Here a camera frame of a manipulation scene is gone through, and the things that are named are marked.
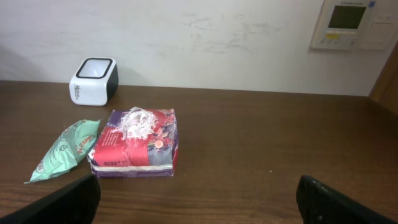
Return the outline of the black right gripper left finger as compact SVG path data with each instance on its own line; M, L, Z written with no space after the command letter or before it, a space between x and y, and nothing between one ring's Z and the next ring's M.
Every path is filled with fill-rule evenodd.
M1 223L91 224L101 200L98 178L86 175L1 218Z

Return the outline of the red purple tissue pack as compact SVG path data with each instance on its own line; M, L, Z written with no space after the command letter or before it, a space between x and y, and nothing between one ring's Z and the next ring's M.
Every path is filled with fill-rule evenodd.
M178 141L174 109L114 110L87 158L100 178L169 177Z

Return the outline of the mint green snack packet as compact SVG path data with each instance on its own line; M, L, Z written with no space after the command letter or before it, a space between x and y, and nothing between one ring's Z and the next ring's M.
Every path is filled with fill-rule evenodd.
M66 128L44 155L28 183L48 180L70 172L94 146L100 121L83 119Z

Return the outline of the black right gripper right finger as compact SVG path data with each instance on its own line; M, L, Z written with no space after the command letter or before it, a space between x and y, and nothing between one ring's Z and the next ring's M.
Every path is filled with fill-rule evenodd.
M397 224L309 176L301 176L296 201L303 224Z

